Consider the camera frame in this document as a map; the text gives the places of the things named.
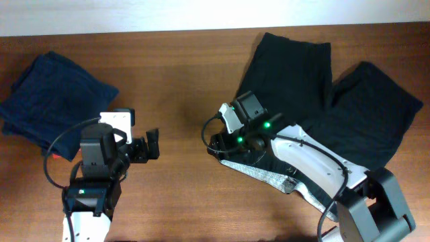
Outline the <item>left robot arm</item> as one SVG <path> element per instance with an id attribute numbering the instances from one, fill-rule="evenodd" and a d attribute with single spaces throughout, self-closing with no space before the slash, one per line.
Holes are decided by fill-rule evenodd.
<path id="1" fill-rule="evenodd" d="M 133 163 L 159 158 L 159 131 L 134 138 L 135 111 L 102 112 L 81 131 L 82 160 L 62 192 L 63 241 L 104 241 L 121 196 L 121 183 Z"/>

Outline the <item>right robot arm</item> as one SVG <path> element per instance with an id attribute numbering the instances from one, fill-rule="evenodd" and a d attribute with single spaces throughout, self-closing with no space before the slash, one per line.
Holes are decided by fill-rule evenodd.
<path id="1" fill-rule="evenodd" d="M 252 92 L 223 103 L 212 119 L 225 129 L 204 143 L 208 153 L 286 194 L 298 192 L 322 213 L 319 241 L 401 241 L 415 230 L 392 172 L 342 158 L 281 114 L 270 116 Z"/>

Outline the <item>black shorts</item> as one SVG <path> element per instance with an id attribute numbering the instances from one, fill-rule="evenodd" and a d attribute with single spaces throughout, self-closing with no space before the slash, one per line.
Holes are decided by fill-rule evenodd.
<path id="1" fill-rule="evenodd" d="M 332 80 L 331 46 L 264 34 L 237 93 L 254 93 L 314 140 L 369 170 L 384 167 L 423 107 L 377 66 Z"/>

